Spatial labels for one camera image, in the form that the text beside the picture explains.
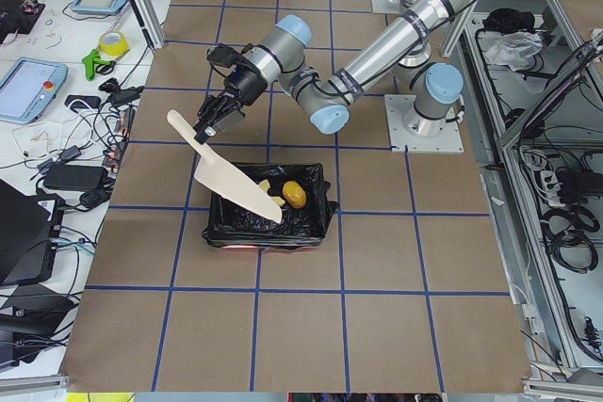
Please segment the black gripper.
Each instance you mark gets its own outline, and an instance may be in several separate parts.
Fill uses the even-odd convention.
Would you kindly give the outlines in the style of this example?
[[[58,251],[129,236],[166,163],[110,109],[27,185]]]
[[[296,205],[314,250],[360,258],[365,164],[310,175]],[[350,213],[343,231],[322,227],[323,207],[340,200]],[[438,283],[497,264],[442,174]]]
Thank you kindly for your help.
[[[197,113],[193,126],[195,140],[205,144],[217,132],[226,132],[241,123],[244,106],[252,105],[267,88],[266,79],[242,65],[237,66],[223,81],[224,90],[208,94]]]

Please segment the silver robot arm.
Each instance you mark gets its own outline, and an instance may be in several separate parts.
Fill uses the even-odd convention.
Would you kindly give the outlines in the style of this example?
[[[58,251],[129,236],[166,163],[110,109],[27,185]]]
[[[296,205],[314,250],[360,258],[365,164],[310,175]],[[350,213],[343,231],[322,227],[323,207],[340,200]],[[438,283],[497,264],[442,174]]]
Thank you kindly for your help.
[[[312,32],[296,15],[285,16],[259,43],[240,51],[219,44],[208,51],[207,60],[229,74],[223,80],[223,92],[205,98],[193,136],[205,143],[241,122],[244,107],[252,105],[273,82],[279,83],[322,134],[334,134],[348,122],[350,105],[407,54],[424,49],[433,30],[454,19],[469,1],[406,0],[399,17],[327,81],[321,81],[307,63],[304,49]]]

